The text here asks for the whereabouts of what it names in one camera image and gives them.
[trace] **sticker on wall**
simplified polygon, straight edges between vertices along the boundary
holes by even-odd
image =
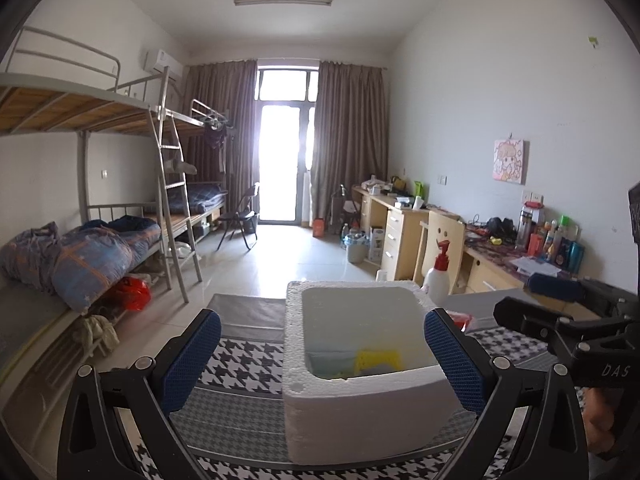
[[[524,140],[496,140],[494,143],[494,179],[524,182]]]

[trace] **styrofoam box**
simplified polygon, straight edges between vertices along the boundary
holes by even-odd
[[[412,282],[292,282],[282,396],[287,448],[300,465],[377,460],[419,449],[460,407],[424,340],[434,304]],[[396,350],[404,371],[324,380],[306,352]]]

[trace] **wall socket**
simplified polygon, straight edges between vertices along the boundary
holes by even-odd
[[[529,191],[529,190],[524,190],[522,192],[522,203],[524,204],[525,202],[540,202],[542,203],[543,201],[543,196],[540,195],[540,193],[535,193],[533,191]]]

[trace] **folding chair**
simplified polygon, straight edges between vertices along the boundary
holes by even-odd
[[[236,228],[240,228],[240,232],[242,233],[242,238],[244,238],[244,244],[248,250],[254,248],[254,245],[258,242],[258,215],[254,211],[253,201],[254,198],[258,196],[258,190],[260,189],[260,182],[256,182],[249,189],[247,189],[243,194],[238,206],[235,211],[230,211],[228,213],[224,213],[218,217],[219,222],[225,223],[225,233],[220,238],[220,243],[218,244],[219,250],[220,245],[222,245],[222,241],[225,239],[226,234],[229,229],[231,229],[231,235],[229,236],[229,240],[234,237],[236,232]],[[252,221],[254,224],[254,234],[255,234],[255,242],[252,246],[249,247],[249,244],[246,241],[246,235],[248,234],[244,229],[244,224],[246,222]]]

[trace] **orange bucket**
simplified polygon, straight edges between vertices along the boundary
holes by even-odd
[[[316,218],[312,225],[314,238],[324,237],[324,220],[322,218]]]

